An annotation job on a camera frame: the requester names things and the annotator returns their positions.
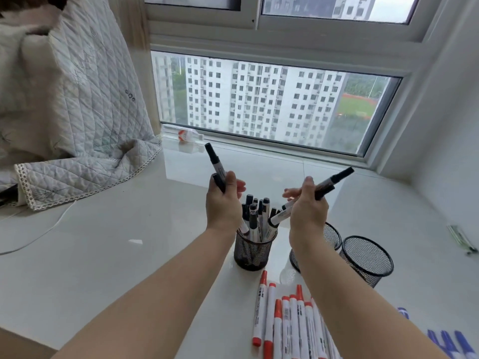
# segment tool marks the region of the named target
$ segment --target white quilt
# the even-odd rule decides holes
[[[161,151],[107,0],[69,0],[48,35],[0,25],[0,192],[42,210],[141,172]]]

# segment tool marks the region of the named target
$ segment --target black mesh pen holder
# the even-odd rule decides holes
[[[359,235],[347,237],[339,255],[373,288],[394,270],[389,253],[376,242]]]
[[[323,233],[324,233],[324,239],[326,239],[326,241],[331,245],[331,247],[333,247],[334,250],[337,251],[341,247],[342,240],[341,240],[341,235],[338,233],[336,228],[334,228],[331,224],[326,223],[324,226]],[[295,253],[293,252],[292,249],[291,249],[291,252],[289,253],[289,261],[291,262],[295,270],[301,273],[301,271],[299,270],[298,261],[296,260]]]
[[[236,233],[234,259],[238,266],[247,271],[259,271],[266,267],[272,242],[278,232],[267,242],[256,243]]]

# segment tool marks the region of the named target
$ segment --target whiteboard marker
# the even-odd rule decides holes
[[[306,311],[304,308],[303,288],[301,285],[296,286],[296,297],[298,305],[300,359],[309,359],[308,329],[306,327]]]
[[[281,300],[277,299],[274,305],[274,334],[273,334],[273,359],[282,359],[282,318],[283,313],[281,310]]]
[[[300,359],[298,305],[295,295],[289,296],[289,310],[291,312],[291,317],[289,318],[291,321],[291,358]]]
[[[268,287],[268,300],[266,306],[266,332],[264,334],[263,358],[272,359],[274,306],[276,304],[276,284],[270,283]]]
[[[254,314],[253,326],[253,345],[261,346],[264,321],[266,319],[266,277],[268,272],[261,273],[260,287],[258,288],[258,295],[256,297],[256,309]]]

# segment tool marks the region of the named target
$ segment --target red marker cap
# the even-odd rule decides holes
[[[301,285],[296,286],[296,296],[298,297],[298,301],[304,301],[303,298],[303,288]]]
[[[260,285],[266,285],[266,278],[268,276],[268,272],[263,271],[261,273],[261,280],[260,280]]]
[[[263,359],[272,359],[273,343],[272,341],[265,341],[263,347]]]
[[[276,304],[274,305],[274,317],[278,317],[280,319],[283,318],[282,311],[283,310],[283,305],[281,304],[280,299],[276,299]]]

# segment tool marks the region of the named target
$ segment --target white marker barrel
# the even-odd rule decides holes
[[[298,306],[295,295],[289,296],[289,311],[291,313],[291,317],[289,318],[291,321],[291,358],[300,359]]]
[[[289,311],[289,297],[283,296],[283,359],[291,359],[291,324]]]
[[[253,345],[261,346],[263,337],[264,322],[266,320],[266,277],[267,272],[261,273],[260,287],[258,288],[258,295],[256,297],[256,307],[253,325]]]

